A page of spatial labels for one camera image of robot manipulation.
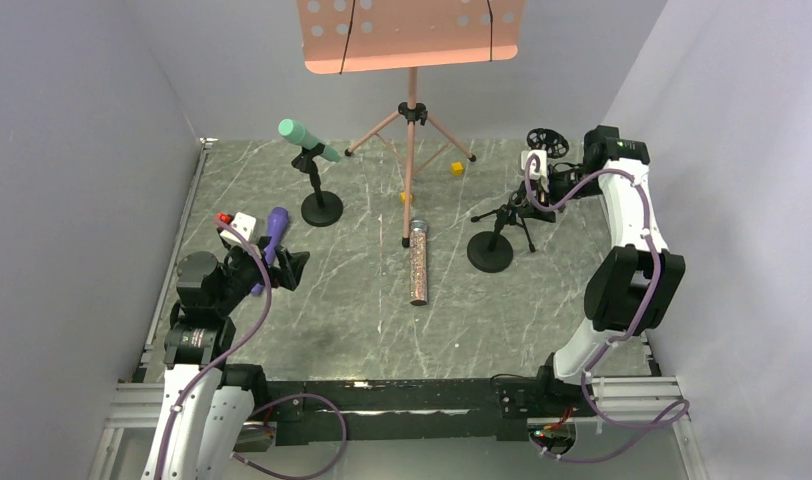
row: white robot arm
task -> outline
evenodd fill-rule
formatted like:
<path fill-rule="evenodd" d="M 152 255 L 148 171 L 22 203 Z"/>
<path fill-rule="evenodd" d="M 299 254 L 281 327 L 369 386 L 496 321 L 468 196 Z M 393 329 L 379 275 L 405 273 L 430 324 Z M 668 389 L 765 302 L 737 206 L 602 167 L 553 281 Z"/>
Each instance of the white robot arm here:
<path fill-rule="evenodd" d="M 279 245 L 288 219 L 275 222 L 274 212 L 268 218 L 269 236 L 261 236 L 262 222 L 255 217 L 240 212 L 218 217 L 263 253 L 273 288 L 294 290 L 309 253 L 292 255 Z M 262 272 L 234 235 L 221 231 L 220 238 L 227 249 L 223 262 L 210 252 L 195 252 L 177 266 L 179 301 L 171 310 L 165 339 L 164 398 L 142 480 L 222 478 L 244 423 L 268 400 L 260 365 L 225 360 L 235 336 L 229 314 L 264 282 Z"/>
<path fill-rule="evenodd" d="M 553 203 L 564 197 L 586 175 L 597 170 L 627 172 L 635 178 L 648 198 L 650 219 L 648 232 L 644 224 L 645 208 L 636 184 L 620 175 L 601 175 L 597 183 L 589 183 L 575 196 L 603 195 L 612 246 L 586 288 L 586 318 L 568 343 L 549 360 L 554 380 L 577 386 L 580 385 L 584 367 L 597 352 L 610 338 L 627 331 L 650 284 L 651 255 L 659 255 L 662 260 L 662 276 L 634 335 L 659 324 L 685 272 L 683 258 L 668 252 L 656 224 L 648 190 L 650 158 L 645 144 L 621 139 L 617 128 L 601 125 L 586 134 L 584 149 L 583 163 L 577 169 L 556 171 L 547 163 L 545 152 L 538 150 L 522 153 L 522 169 L 526 168 L 526 160 L 531 155 L 539 157 L 539 162 L 531 164 L 530 178 L 537 180 L 548 191 Z M 644 239 L 648 233 L 656 252 L 650 252 Z"/>

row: white wall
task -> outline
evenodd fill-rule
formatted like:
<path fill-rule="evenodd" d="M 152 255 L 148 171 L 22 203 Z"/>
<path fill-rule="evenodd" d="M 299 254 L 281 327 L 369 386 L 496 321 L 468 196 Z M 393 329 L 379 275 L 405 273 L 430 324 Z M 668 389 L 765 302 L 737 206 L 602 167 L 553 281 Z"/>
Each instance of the white wall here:
<path fill-rule="evenodd" d="M 0 1 L 0 479 L 87 476 L 198 151 L 123 1 Z"/>
<path fill-rule="evenodd" d="M 200 136 L 268 139 L 295 117 L 323 138 L 357 138 L 406 100 L 403 70 L 306 70 L 294 1 L 129 2 Z M 603 118 L 663 5 L 530 0 L 515 59 L 422 69 L 419 101 L 462 138 L 523 139 L 548 126 L 580 137 Z"/>
<path fill-rule="evenodd" d="M 812 1 L 669 1 L 605 121 L 686 257 L 652 340 L 711 478 L 812 478 Z"/>

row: black microphone stand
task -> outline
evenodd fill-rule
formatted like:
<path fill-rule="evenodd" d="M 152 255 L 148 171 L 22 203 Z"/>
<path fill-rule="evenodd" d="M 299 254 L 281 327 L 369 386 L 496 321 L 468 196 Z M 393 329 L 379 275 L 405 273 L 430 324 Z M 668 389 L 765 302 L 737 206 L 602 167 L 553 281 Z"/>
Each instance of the black microphone stand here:
<path fill-rule="evenodd" d="M 321 191 L 321 176 L 318 174 L 318 165 L 315 157 L 324 152 L 325 145 L 319 143 L 311 150 L 302 148 L 300 154 L 291 161 L 291 166 L 302 173 L 309 175 L 314 193 L 303 200 L 300 214 L 303 220 L 313 227 L 328 227 L 337 222 L 344 213 L 344 204 L 338 195 Z"/>
<path fill-rule="evenodd" d="M 538 186 L 533 182 L 533 189 L 537 192 L 537 197 L 546 197 Z M 509 195 L 509 200 L 490 212 L 471 217 L 471 222 L 479 222 L 489 215 L 497 215 L 494 220 L 494 230 L 491 232 L 480 232 L 468 242 L 468 260 L 471 265 L 486 273 L 497 273 L 503 271 L 512 263 L 512 245 L 500 232 L 506 225 L 514 225 L 524 229 L 527 235 L 527 246 L 530 252 L 536 251 L 536 246 L 530 238 L 530 231 L 524 218 L 532 218 L 542 222 L 553 223 L 556 221 L 556 214 L 553 212 L 544 213 L 538 211 L 527 201 L 527 192 L 524 182 L 518 186 L 518 190 Z"/>

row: glitter tube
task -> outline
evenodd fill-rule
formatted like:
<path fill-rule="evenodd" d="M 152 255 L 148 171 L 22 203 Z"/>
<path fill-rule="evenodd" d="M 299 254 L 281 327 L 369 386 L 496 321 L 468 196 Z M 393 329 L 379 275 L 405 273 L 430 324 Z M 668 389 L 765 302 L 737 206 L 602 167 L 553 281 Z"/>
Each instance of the glitter tube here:
<path fill-rule="evenodd" d="M 410 272 L 412 278 L 412 305 L 426 305 L 429 300 L 427 288 L 427 229 L 423 220 L 412 219 L 409 224 Z"/>

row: pink music stand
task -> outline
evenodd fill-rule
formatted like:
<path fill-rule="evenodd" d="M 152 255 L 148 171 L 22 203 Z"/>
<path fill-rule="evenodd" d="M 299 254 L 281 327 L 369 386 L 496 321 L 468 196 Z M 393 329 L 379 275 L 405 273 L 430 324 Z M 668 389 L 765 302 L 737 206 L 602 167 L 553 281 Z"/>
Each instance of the pink music stand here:
<path fill-rule="evenodd" d="M 514 57 L 518 53 L 524 4 L 525 0 L 297 0 L 303 55 L 311 72 L 409 69 L 408 101 L 344 151 L 349 157 L 377 136 L 405 162 L 404 247 L 409 246 L 415 122 L 430 122 L 449 140 L 415 174 L 451 143 L 468 160 L 477 159 L 427 112 L 424 104 L 418 103 L 418 67 Z M 406 118 L 405 159 L 379 134 L 400 115 Z"/>

